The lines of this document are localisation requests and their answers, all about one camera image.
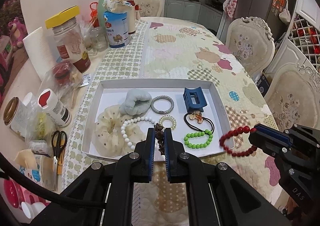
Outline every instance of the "white tray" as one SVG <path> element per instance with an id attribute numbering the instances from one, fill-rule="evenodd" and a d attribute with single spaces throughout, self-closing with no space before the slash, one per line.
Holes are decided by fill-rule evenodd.
<path id="1" fill-rule="evenodd" d="M 205 157 L 218 153 L 225 152 L 219 145 L 219 138 L 231 130 L 230 123 L 226 110 L 222 104 L 215 85 L 210 81 L 203 80 L 190 80 L 190 79 L 117 79 L 117 80 L 104 80 L 101 81 L 94 94 L 88 118 L 84 128 L 84 137 L 81 150 L 86 154 L 93 157 L 102 157 L 107 160 L 119 160 L 118 157 L 100 156 L 94 145 L 91 142 L 91 137 L 94 136 L 94 123 L 97 122 L 99 114 L 101 114 L 105 108 L 122 104 L 126 98 L 127 92 L 131 88 L 141 88 L 147 91 L 154 98 L 160 95 L 167 95 L 174 101 L 174 109 L 169 114 L 173 116 L 177 121 L 177 127 L 172 131 L 172 137 L 175 141 L 184 142 L 183 138 L 187 133 L 194 133 L 195 131 L 190 129 L 183 120 L 183 116 L 187 113 L 186 106 L 183 99 L 184 88 L 198 88 L 201 87 L 204 93 L 204 97 L 207 101 L 207 106 L 204 107 L 202 115 L 213 121 L 215 130 L 213 133 L 213 140 L 209 146 L 200 149 L 188 148 L 185 144 L 184 148 L 186 152 L 189 152 L 197 157 Z M 155 102 L 155 108 L 158 110 L 167 110 L 170 107 L 170 103 L 166 100 L 159 100 Z M 154 113 L 151 109 L 148 110 L 146 116 L 152 117 L 156 122 L 162 115 Z M 202 130 L 209 129 L 210 125 L 204 121 L 199 125 L 195 120 L 188 120 L 191 124 Z M 148 128 L 152 127 L 149 122 L 139 122 L 140 129 L 145 135 Z M 170 121 L 164 121 L 164 127 L 170 127 Z M 193 138 L 190 142 L 193 144 L 204 143 L 207 136 Z M 225 144 L 229 148 L 234 147 L 233 137 L 226 140 Z M 164 156 L 160 155 L 158 148 L 155 148 L 154 161 L 164 161 Z"/>

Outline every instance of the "tissue box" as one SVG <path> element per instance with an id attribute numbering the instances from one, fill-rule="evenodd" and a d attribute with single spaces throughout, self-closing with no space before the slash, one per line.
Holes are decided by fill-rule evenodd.
<path id="1" fill-rule="evenodd" d="M 26 169 L 20 166 L 20 173 L 27 176 L 36 184 L 53 191 L 54 190 L 54 176 L 52 170 L 52 158 L 45 155 L 35 154 L 38 170 Z"/>

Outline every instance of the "dining chair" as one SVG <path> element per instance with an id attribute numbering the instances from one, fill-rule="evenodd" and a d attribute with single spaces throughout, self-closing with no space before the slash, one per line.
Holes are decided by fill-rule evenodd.
<path id="1" fill-rule="evenodd" d="M 275 53 L 271 30 L 258 17 L 234 20 L 228 28 L 226 46 L 251 78 L 270 64 Z"/>
<path id="2" fill-rule="evenodd" d="M 134 0 L 139 5 L 140 16 L 157 16 L 159 17 L 163 9 L 162 0 Z"/>
<path id="3" fill-rule="evenodd" d="M 280 131 L 295 123 L 320 128 L 320 74 L 315 68 L 295 63 L 283 65 L 264 99 Z"/>

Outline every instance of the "yellow lid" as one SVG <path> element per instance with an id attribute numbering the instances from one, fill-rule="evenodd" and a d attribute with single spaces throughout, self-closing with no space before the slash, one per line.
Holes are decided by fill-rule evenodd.
<path id="1" fill-rule="evenodd" d="M 66 21 L 70 20 L 71 18 L 77 16 L 78 14 L 80 14 L 79 6 L 70 7 L 47 19 L 45 21 L 45 26 L 47 27 L 47 29 L 59 26 L 65 23 Z"/>

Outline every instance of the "green bead bracelet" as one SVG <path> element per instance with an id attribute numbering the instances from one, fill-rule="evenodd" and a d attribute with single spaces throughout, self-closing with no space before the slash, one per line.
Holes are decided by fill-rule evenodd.
<path id="1" fill-rule="evenodd" d="M 189 140 L 191 138 L 194 137 L 200 137 L 200 136 L 204 136 L 204 135 L 208 135 L 209 138 L 207 139 L 207 141 L 203 144 L 192 144 L 189 142 Z M 184 144 L 188 147 L 188 148 L 192 148 L 192 149 L 199 149 L 199 148 L 206 148 L 212 141 L 213 138 L 213 134 L 212 131 L 206 129 L 203 132 L 198 132 L 198 133 L 191 133 L 191 134 L 186 134 L 186 136 L 183 138 L 184 140 Z"/>

